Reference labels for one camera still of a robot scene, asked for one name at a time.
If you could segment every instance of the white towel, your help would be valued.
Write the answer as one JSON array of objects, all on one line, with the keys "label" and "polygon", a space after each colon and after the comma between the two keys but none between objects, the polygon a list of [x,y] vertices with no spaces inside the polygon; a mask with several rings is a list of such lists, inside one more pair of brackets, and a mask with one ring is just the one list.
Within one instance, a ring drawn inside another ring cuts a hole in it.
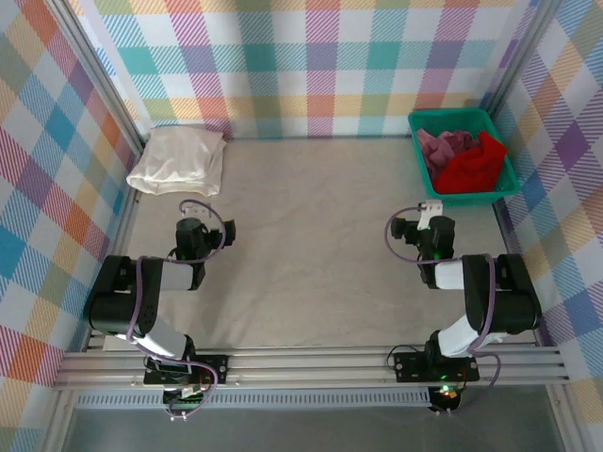
[{"label": "white towel", "polygon": [[224,146],[221,132],[186,125],[157,127],[126,181],[153,195],[173,191],[216,195]]}]

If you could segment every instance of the green plastic tray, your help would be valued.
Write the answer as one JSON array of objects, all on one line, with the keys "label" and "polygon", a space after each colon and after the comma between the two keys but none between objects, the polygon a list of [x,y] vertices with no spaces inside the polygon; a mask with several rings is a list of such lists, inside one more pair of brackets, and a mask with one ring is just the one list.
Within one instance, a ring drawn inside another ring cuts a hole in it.
[{"label": "green plastic tray", "polygon": [[441,195],[433,190],[432,179],[427,171],[425,158],[421,145],[416,137],[416,131],[425,129],[429,134],[437,137],[444,131],[454,132],[465,130],[477,138],[482,131],[488,132],[492,137],[500,140],[497,129],[481,108],[438,108],[433,110],[417,110],[408,117],[408,122],[413,133],[416,156],[423,176],[423,182],[431,199],[442,200],[448,204],[482,204],[492,203],[505,196],[514,195],[519,191],[519,181],[509,160],[505,157],[500,175],[498,176],[495,191],[483,193],[464,193],[459,195]]}]

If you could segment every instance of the pink cloth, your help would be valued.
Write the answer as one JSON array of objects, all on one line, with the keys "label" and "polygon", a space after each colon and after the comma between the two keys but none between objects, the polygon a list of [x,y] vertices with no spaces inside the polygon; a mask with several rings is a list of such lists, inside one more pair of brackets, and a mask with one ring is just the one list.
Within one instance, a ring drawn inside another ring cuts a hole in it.
[{"label": "pink cloth", "polygon": [[424,129],[419,129],[416,131],[416,136],[421,144],[421,151],[425,156],[427,170],[430,172],[432,180],[437,178],[448,162],[458,154],[480,146],[479,141],[462,130],[454,133],[442,132],[436,138],[425,132]]}]

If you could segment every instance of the plaid fabric backdrop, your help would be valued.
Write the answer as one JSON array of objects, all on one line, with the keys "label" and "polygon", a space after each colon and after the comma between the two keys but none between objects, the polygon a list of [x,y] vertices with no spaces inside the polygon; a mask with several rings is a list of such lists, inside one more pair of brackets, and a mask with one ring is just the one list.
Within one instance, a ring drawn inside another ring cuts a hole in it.
[{"label": "plaid fabric backdrop", "polygon": [[603,450],[603,2],[565,0],[497,119],[521,192],[502,208]]},{"label": "plaid fabric backdrop", "polygon": [[136,119],[260,138],[407,134],[414,108],[478,105],[537,3],[96,0],[135,109],[71,1]]},{"label": "plaid fabric backdrop", "polygon": [[0,450],[33,450],[134,155],[43,0],[0,0]]}]

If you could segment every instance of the aluminum rail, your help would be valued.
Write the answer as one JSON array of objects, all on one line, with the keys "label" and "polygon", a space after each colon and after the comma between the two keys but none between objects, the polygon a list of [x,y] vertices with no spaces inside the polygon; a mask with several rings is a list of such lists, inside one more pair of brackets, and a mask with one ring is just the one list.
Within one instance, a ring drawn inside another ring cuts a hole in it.
[{"label": "aluminum rail", "polygon": [[[292,347],[198,350],[199,354],[230,356],[226,383],[240,389],[330,389],[425,387],[428,382],[397,383],[385,365],[391,347]],[[555,347],[501,344],[483,351],[502,361],[497,385],[565,384],[569,381]],[[494,358],[478,358],[481,379],[469,385],[487,385],[496,371]],[[55,389],[143,389],[146,369],[137,351],[67,353],[58,371]]]}]

